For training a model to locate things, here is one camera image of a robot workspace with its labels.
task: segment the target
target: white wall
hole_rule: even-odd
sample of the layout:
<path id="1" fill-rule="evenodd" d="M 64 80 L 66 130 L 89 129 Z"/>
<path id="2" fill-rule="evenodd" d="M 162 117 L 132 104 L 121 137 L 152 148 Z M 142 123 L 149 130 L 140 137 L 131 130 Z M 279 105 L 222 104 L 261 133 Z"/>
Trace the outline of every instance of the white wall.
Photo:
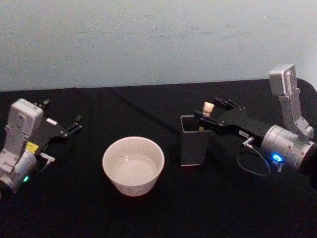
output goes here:
<path id="1" fill-rule="evenodd" d="M 0 90 L 268 77 L 317 85 L 315 0 L 3 0 Z"/>

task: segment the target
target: robotic arm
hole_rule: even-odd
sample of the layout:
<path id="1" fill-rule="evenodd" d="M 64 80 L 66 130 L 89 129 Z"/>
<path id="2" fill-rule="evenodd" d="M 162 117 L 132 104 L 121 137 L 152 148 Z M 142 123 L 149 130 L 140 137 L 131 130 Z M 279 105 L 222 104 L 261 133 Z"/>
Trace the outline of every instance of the robotic arm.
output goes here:
<path id="1" fill-rule="evenodd" d="M 285 164 L 300 173 L 312 174 L 317 144 L 311 141 L 314 129 L 301 115 L 295 68 L 292 64 L 280 65 L 269 75 L 272 94 L 279 98 L 287 129 L 253 119 L 244 107 L 219 98 L 214 99 L 211 117 L 195 111 L 195 118 L 205 129 L 220 135 L 231 133 L 245 139 L 245 146 L 258 146 L 265 159 L 280 168 Z"/>
<path id="2" fill-rule="evenodd" d="M 55 160 L 43 153 L 53 138 L 65 139 L 82 128 L 79 124 L 81 116 L 67 129 L 50 118 L 44 118 L 43 109 L 48 103 L 49 100 L 45 100 L 37 105 L 19 99 L 11 105 L 5 127 L 5 144 L 0 152 L 0 199 L 17 192 L 38 167 L 40 157 L 46 160 L 44 168 Z"/>

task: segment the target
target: black table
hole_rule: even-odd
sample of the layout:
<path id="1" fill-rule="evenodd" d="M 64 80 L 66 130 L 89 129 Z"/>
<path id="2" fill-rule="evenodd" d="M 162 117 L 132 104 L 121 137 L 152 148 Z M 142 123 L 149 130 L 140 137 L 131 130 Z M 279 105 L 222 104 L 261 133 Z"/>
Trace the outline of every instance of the black table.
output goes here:
<path id="1" fill-rule="evenodd" d="M 302 80 L 302 114 L 317 128 L 317 92 Z M 181 115 L 214 97 L 244 105 L 250 115 L 283 126 L 268 80 L 0 93 L 0 144 L 9 106 L 19 98 L 50 98 L 45 117 L 68 126 L 81 114 L 82 131 L 46 153 L 56 161 L 0 204 L 3 237 L 316 237 L 317 194 L 309 177 L 285 168 L 260 178 L 236 163 L 235 136 L 214 136 L 206 162 L 179 164 Z M 148 194 L 121 195 L 102 169 L 102 157 L 126 136 L 155 141 L 165 166 Z"/>

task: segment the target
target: blue led light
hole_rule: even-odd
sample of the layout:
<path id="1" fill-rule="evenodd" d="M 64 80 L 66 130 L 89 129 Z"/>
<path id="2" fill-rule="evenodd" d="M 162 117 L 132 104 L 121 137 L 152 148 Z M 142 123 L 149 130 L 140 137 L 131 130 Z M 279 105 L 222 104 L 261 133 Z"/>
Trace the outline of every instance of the blue led light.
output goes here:
<path id="1" fill-rule="evenodd" d="M 278 154 L 273 154 L 272 158 L 277 161 L 277 162 L 282 162 L 283 158 L 281 156 L 279 156 Z"/>

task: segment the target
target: white label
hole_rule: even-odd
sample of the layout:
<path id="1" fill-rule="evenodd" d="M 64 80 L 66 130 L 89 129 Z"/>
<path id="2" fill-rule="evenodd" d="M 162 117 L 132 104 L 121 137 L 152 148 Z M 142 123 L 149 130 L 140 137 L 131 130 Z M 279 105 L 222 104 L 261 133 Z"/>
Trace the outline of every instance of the white label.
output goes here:
<path id="1" fill-rule="evenodd" d="M 247 133 L 245 133 L 245 132 L 243 132 L 241 130 L 239 131 L 239 135 L 242 135 L 245 138 L 249 138 L 249 134 L 247 134 Z"/>
<path id="2" fill-rule="evenodd" d="M 49 122 L 49 123 L 51 123 L 51 124 L 53 124 L 53 125 L 56 125 L 56 124 L 57 124 L 56 121 L 54 121 L 54 120 L 52 120 L 52 119 L 50 119 L 50 118 L 47 118 L 46 121 Z"/>

